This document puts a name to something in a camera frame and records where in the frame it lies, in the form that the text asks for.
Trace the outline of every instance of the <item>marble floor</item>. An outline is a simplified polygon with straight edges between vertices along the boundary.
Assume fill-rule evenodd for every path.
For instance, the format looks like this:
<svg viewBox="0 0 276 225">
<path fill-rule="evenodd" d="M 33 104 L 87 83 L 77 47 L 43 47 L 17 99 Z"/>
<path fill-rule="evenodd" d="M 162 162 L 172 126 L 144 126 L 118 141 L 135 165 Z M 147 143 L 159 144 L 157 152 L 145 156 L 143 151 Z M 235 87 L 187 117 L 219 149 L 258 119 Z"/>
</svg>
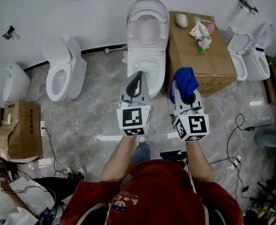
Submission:
<svg viewBox="0 0 276 225">
<path fill-rule="evenodd" d="M 122 63 L 123 51 L 96 52 L 84 55 L 87 71 L 80 96 L 65 99 L 56 104 L 46 93 L 49 65 L 27 72 L 31 86 L 26 101 L 41 106 L 45 125 L 54 135 L 57 161 L 63 168 L 85 166 L 87 181 L 98 181 L 101 172 L 121 138 L 116 109 L 119 106 L 119 90 L 126 80 L 127 65 Z M 169 115 L 173 106 L 165 90 L 152 100 L 153 118 L 147 134 L 152 158 L 160 158 L 160 152 L 184 150 L 184 143 L 176 136 Z M 216 94 L 203 98 L 205 112 L 209 114 L 210 134 L 200 143 L 209 162 L 226 158 L 227 140 L 236 127 L 235 117 L 242 113 L 243 127 L 276 122 L 276 106 L 267 104 L 261 82 L 234 82 Z M 273 150 L 260 149 L 254 142 L 253 132 L 236 130 L 229 142 L 229 154 L 242 157 L 240 177 L 243 186 L 250 188 L 244 196 L 255 196 L 259 190 L 257 181 L 273 176 Z M 52 152 L 46 136 L 43 141 L 43 159 L 20 167 L 32 177 L 53 176 Z M 237 170 L 228 172 L 229 161 L 212 164 L 216 181 L 235 196 Z M 237 198 L 242 209 L 249 206 L 241 197 L 238 184 Z"/>
</svg>

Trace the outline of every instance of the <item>person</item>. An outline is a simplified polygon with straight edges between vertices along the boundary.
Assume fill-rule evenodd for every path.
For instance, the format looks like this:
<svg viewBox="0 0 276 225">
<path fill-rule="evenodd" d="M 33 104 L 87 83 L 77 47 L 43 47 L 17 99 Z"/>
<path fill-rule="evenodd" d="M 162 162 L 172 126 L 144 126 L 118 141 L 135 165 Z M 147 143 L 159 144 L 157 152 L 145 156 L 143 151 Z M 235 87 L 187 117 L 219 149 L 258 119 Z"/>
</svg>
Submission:
<svg viewBox="0 0 276 225">
<path fill-rule="evenodd" d="M 35 225 L 46 208 L 53 209 L 52 213 L 56 214 L 57 206 L 74 193 L 86 175 L 85 167 L 75 174 L 69 166 L 67 178 L 45 177 L 29 181 L 19 178 L 9 183 L 6 168 L 0 161 L 0 224 Z"/>
<path fill-rule="evenodd" d="M 151 160 L 145 136 L 136 141 L 135 137 L 124 136 L 107 162 L 100 182 L 79 183 L 60 225 L 242 225 L 242 210 L 214 182 L 200 144 L 186 142 L 186 149 L 196 193 L 179 163 Z"/>
</svg>

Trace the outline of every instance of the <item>white toilet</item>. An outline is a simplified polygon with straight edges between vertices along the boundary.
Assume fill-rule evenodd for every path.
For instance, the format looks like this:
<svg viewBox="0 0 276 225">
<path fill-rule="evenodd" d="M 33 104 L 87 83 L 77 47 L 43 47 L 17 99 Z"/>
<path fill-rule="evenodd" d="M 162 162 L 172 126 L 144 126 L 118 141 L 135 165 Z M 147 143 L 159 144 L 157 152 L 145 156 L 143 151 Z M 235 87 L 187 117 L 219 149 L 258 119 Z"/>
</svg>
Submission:
<svg viewBox="0 0 276 225">
<path fill-rule="evenodd" d="M 247 78 L 247 69 L 242 55 L 252 45 L 253 36 L 247 31 L 229 26 L 224 37 L 236 69 L 237 80 L 244 81 Z"/>
<path fill-rule="evenodd" d="M 41 53 L 49 61 L 46 91 L 51 100 L 76 99 L 82 90 L 87 62 L 81 57 L 81 49 L 70 34 L 43 37 Z"/>
<path fill-rule="evenodd" d="M 137 0 L 128 11 L 128 77 L 146 73 L 149 98 L 160 91 L 165 77 L 169 12 L 158 0 Z"/>
<path fill-rule="evenodd" d="M 263 24 L 253 42 L 253 45 L 243 56 L 247 69 L 247 79 L 249 81 L 262 81 L 268 79 L 270 76 L 268 61 L 265 57 L 264 49 L 271 42 L 272 31 L 273 26 L 271 24 Z"/>
<path fill-rule="evenodd" d="M 17 65 L 9 64 L 5 67 L 5 87 L 2 98 L 6 103 L 16 100 L 25 100 L 31 80 Z"/>
</svg>

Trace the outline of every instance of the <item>toilet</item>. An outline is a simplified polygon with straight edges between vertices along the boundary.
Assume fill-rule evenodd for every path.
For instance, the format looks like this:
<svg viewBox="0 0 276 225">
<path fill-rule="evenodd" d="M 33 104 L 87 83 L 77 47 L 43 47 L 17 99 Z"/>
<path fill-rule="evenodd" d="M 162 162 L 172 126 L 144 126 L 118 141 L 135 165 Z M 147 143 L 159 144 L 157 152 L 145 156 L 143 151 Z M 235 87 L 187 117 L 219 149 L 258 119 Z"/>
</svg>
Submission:
<svg viewBox="0 0 276 225">
<path fill-rule="evenodd" d="M 256 36 L 253 45 L 244 54 L 247 69 L 247 80 L 255 82 L 268 79 L 270 71 L 264 49 L 271 42 L 273 26 L 269 23 L 263 24 Z"/>
<path fill-rule="evenodd" d="M 3 101 L 10 103 L 16 100 L 25 100 L 31 83 L 27 74 L 17 64 L 6 66 L 4 74 Z"/>
<path fill-rule="evenodd" d="M 149 98 L 160 91 L 165 77 L 169 12 L 158 0 L 137 0 L 128 11 L 128 77 L 146 74 Z"/>
<path fill-rule="evenodd" d="M 43 57 L 49 61 L 46 91 L 54 102 L 65 98 L 76 99 L 82 90 L 87 62 L 70 34 L 43 37 L 40 41 Z"/>
<path fill-rule="evenodd" d="M 229 26 L 225 32 L 225 40 L 237 73 L 237 80 L 244 81 L 247 78 L 247 69 L 242 55 L 252 45 L 251 33 Z"/>
</svg>

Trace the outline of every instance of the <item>power outlet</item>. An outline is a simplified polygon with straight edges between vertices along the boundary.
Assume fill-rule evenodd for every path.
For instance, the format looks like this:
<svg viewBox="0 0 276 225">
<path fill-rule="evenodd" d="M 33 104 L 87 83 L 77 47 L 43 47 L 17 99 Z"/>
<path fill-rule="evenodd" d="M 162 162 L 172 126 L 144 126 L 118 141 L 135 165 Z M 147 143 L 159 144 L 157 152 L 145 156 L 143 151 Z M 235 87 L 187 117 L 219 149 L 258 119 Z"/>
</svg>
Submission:
<svg viewBox="0 0 276 225">
<path fill-rule="evenodd" d="M 41 133 L 41 137 L 44 137 L 46 134 L 45 134 L 45 129 L 42 129 L 42 128 L 45 128 L 45 122 L 44 121 L 40 121 L 40 133 Z"/>
</svg>

